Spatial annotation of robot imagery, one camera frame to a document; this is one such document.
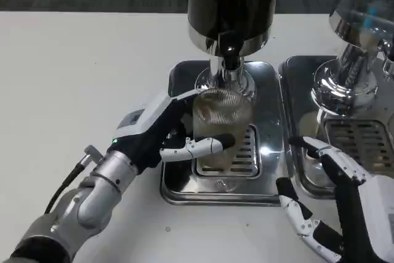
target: metal base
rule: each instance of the metal base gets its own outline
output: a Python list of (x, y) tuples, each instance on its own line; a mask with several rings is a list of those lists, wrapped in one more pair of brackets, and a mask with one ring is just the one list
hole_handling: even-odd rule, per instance
[[(312, 136), (347, 152), (374, 174), (394, 177), (394, 84), (384, 80), (382, 61), (376, 60), (372, 71), (378, 89), (370, 104), (351, 116), (326, 113), (313, 103), (311, 89), (314, 74), (324, 62), (335, 57), (291, 57), (279, 73), (289, 136)], [(331, 198), (333, 184), (321, 163), (305, 151), (291, 147), (299, 185), (315, 198)]]
[[(186, 61), (171, 72), (169, 93), (193, 89), (208, 61)], [(271, 65), (248, 62), (245, 70), (257, 87), (254, 122), (228, 172), (207, 171), (195, 161), (163, 164), (161, 194), (172, 204), (279, 206), (276, 179), (283, 175), (282, 109), (278, 76)], [(191, 132), (191, 120), (186, 130)]]

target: drip tray grate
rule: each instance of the drip tray grate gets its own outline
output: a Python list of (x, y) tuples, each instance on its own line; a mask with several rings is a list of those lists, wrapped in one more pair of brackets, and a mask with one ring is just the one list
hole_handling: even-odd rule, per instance
[(260, 162), (256, 154), (255, 130), (249, 126), (245, 133), (244, 142), (234, 158), (229, 169), (214, 169), (202, 167), (196, 161), (195, 169), (197, 175), (201, 177), (257, 177), (260, 173)]
[(342, 149), (367, 171), (394, 177), (394, 152), (379, 121), (329, 119), (326, 132), (331, 145)]

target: coffee machine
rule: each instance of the coffee machine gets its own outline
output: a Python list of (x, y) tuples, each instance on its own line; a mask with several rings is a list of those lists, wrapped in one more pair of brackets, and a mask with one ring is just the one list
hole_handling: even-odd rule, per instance
[[(222, 87), (248, 98), (254, 116), (229, 169), (197, 161), (164, 163), (161, 194), (172, 204), (279, 205), (276, 178), (285, 170), (283, 106), (271, 65), (245, 61), (268, 41), (276, 0), (189, 0), (193, 44), (210, 60), (184, 61), (169, 78), (169, 94)], [(192, 136), (191, 112), (169, 136)]]
[[(394, 0), (338, 0), (329, 17), (337, 57), (291, 57), (279, 69), (288, 136), (341, 148), (373, 174), (394, 176)], [(333, 184), (305, 150), (288, 148), (296, 181), (315, 198)]]

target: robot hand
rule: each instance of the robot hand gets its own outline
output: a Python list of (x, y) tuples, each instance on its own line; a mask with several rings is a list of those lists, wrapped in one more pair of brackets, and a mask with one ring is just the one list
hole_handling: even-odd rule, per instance
[[(127, 115), (116, 130), (105, 156), (94, 147), (76, 165), (51, 199), (45, 214), (35, 220), (7, 262), (69, 263), (90, 237), (109, 223), (112, 210), (121, 201), (134, 178), (162, 161), (183, 161), (220, 152), (235, 144), (231, 134), (211, 135), (191, 140), (185, 134), (182, 145), (166, 147), (169, 133), (179, 128), (181, 119), (191, 113), (194, 98), (201, 90), (177, 97), (163, 93), (145, 109)], [(78, 188), (61, 192), (91, 162), (96, 168)]]
[(288, 178), (276, 181), (279, 199), (298, 236), (328, 262), (394, 262), (394, 179), (372, 176), (342, 150), (310, 137), (291, 137), (291, 145), (320, 159), (336, 185), (342, 234), (320, 220), (298, 199)]

